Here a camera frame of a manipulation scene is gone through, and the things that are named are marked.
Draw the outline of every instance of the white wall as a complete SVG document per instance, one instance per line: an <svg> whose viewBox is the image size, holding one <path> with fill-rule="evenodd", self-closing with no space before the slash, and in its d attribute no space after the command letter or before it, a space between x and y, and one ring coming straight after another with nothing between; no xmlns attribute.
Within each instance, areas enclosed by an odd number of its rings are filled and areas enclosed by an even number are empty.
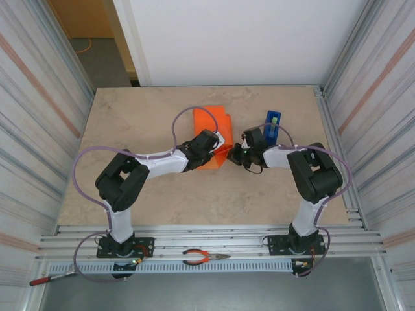
<svg viewBox="0 0 415 311"><path fill-rule="evenodd" d="M321 84L366 0L114 0L144 86Z"/></svg>

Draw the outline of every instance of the red screwdriver handle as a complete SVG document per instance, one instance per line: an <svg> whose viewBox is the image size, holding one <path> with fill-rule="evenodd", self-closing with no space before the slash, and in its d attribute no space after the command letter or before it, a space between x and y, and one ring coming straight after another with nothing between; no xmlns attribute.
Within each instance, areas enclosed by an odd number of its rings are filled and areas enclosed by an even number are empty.
<svg viewBox="0 0 415 311"><path fill-rule="evenodd" d="M51 277L42 277L41 279L33 280L29 283L30 286L45 284L51 281Z"/></svg>

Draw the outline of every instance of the orange wire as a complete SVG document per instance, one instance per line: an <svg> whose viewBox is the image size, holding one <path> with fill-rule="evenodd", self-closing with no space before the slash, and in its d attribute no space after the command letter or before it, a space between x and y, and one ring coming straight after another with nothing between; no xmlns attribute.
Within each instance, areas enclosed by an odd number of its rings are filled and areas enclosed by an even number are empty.
<svg viewBox="0 0 415 311"><path fill-rule="evenodd" d="M92 40L91 40L91 38L88 38L88 40L89 40L88 47L86 49L84 49L84 50L81 50L81 51L75 51L75 53L80 54L80 53L83 53L83 52L88 51L91 48L91 46L92 46Z"/></svg>

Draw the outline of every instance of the gray floor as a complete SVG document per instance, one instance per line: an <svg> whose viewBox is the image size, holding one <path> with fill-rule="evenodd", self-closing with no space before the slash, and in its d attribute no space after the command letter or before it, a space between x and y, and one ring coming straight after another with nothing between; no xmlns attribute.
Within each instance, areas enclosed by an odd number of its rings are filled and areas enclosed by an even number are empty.
<svg viewBox="0 0 415 311"><path fill-rule="evenodd" d="M131 87L114 39L91 39L91 48L77 54L95 87ZM75 51L88 47L88 39L69 40Z"/></svg>
<svg viewBox="0 0 415 311"><path fill-rule="evenodd" d="M308 278L289 273L133 275L95 284L80 276L47 285L40 310L385 310L369 258L326 259Z"/></svg>

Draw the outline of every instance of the perforated metal strip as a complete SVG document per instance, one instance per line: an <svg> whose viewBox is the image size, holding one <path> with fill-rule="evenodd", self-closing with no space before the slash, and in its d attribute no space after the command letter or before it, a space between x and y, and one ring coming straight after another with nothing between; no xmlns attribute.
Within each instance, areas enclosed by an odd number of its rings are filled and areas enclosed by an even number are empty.
<svg viewBox="0 0 415 311"><path fill-rule="evenodd" d="M71 262L54 262L49 275L66 272ZM203 272L292 272L291 259L222 260L199 266L188 266L178 260L145 261L136 271L114 271L114 262L80 262L80 270L86 274L109 273L203 273Z"/></svg>

